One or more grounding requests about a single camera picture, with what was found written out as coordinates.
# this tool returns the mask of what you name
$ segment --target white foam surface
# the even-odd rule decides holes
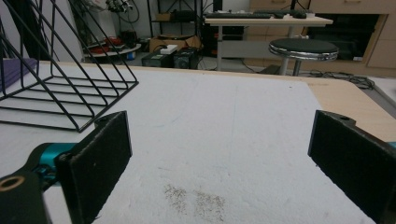
[[[107,111],[128,111],[134,155],[95,223],[373,223],[307,155],[320,105],[305,83],[135,74]],[[0,124],[0,176],[39,144],[92,129]],[[45,197],[54,223],[69,223],[61,189]]]

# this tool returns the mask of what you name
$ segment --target cable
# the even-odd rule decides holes
[[[361,90],[373,90],[375,83],[370,80],[368,77],[358,77],[354,76],[353,74],[339,72],[320,72],[318,70],[313,70],[309,72],[310,77],[324,77],[324,78],[334,78],[345,80],[355,84]]]

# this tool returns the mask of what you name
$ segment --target black wire rack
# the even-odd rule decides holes
[[[87,16],[92,18],[94,26],[108,38],[85,5],[79,6],[84,9],[82,15],[81,8],[77,8],[73,1],[68,1],[75,17],[82,20],[85,30],[94,39],[94,44],[102,48],[109,65],[102,66],[95,60],[86,41],[80,38],[74,24],[67,19],[55,0],[3,2],[19,32],[20,40],[17,42],[20,44],[17,47],[15,43],[11,44],[6,36],[7,27],[1,29],[1,123],[80,133],[138,84],[117,48],[109,43],[117,52],[110,58],[103,47],[103,41],[95,37],[92,24],[89,25],[84,20]],[[92,63],[80,63],[73,55],[55,28],[58,22],[63,24],[62,29],[67,29],[66,32],[78,40]],[[59,62],[56,53],[59,49],[67,52],[71,62]],[[118,57],[117,62],[124,65],[122,69],[115,65],[115,60],[112,60],[114,57]],[[7,76],[10,66],[16,70],[14,79],[17,80],[12,84]]]

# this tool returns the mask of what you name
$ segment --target floor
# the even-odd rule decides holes
[[[148,55],[146,52],[137,52],[135,59],[127,61],[129,65],[142,66],[141,59]],[[241,59],[223,59],[222,71],[237,73],[260,73],[264,67],[247,66]],[[212,57],[202,57],[198,64],[199,70],[216,70],[217,59]],[[291,75],[292,71],[288,70],[287,75]],[[309,76],[308,72],[302,72],[300,76]],[[378,78],[369,77],[375,83],[375,87],[371,90],[362,90],[376,103],[378,103],[390,115],[396,118],[396,79],[395,78]]]

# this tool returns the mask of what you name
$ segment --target wall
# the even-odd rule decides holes
[[[134,29],[137,32],[138,37],[142,36],[150,36],[150,31],[149,31],[149,15],[148,15],[148,4],[147,1],[145,0],[134,0],[135,3],[137,4],[139,10],[140,10],[140,19],[136,23],[133,24]],[[150,10],[151,14],[154,16],[157,13],[157,0],[149,0],[150,1]],[[168,1],[169,3],[172,3],[173,0],[162,0],[162,2]],[[209,4],[213,3],[213,0],[202,0],[204,6],[208,6]],[[238,10],[245,10],[248,11],[248,6],[249,6],[249,0],[223,0],[223,10],[232,10],[232,11],[238,11]],[[132,10],[130,12],[130,18],[134,19],[136,18],[136,10]],[[131,25],[122,22],[121,23],[121,28],[122,29],[130,29]],[[159,25],[156,23],[153,23],[153,31],[154,35],[158,35],[160,33],[160,28]],[[173,26],[171,29],[166,30],[167,33],[169,32],[179,32],[178,26]]]
[[[71,16],[69,5],[67,5],[66,1],[58,1],[58,7],[62,10],[65,17],[72,22],[73,19]],[[46,18],[51,21],[51,6],[52,4],[45,4],[43,6],[42,13],[46,16]],[[8,11],[6,4],[3,1],[0,1],[0,15],[2,19],[2,23],[5,27],[6,37],[8,41],[13,45],[16,50],[20,49],[20,34],[15,26],[14,20],[11,18],[11,14]],[[77,60],[81,60],[82,52],[81,47],[78,43],[78,39],[70,32],[67,24],[62,20],[60,15],[56,14],[56,22],[54,26],[55,31],[59,34],[65,45],[70,49],[73,55],[77,58]],[[44,23],[44,30],[48,38],[50,38],[51,31],[47,25]],[[59,58],[59,61],[64,62],[72,62],[71,56],[64,50],[63,45],[59,42],[57,38],[53,41],[53,47]]]

